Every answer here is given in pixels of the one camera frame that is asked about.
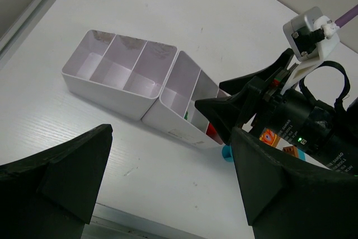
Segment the tabletop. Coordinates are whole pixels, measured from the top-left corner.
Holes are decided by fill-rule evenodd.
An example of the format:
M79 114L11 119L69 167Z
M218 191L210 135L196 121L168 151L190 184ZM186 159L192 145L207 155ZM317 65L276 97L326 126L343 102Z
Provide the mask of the tabletop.
M277 59L289 46L282 26L295 15L276 0L56 0L0 71L0 164L110 123L98 204L205 238L253 238L219 148L196 149L72 95L61 69L95 29L175 45L219 83ZM349 104L358 55L339 44L329 59L347 69ZM324 68L307 85L333 104L343 78Z

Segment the purple cable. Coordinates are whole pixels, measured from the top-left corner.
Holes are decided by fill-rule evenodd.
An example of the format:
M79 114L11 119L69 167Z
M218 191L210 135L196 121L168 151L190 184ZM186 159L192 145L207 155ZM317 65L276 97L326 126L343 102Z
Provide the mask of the purple cable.
M346 23L348 23L350 20L352 20L354 17L358 15L358 5L351 8L349 11L347 11L345 14L343 14L341 17L339 17L335 23L340 28L344 27Z

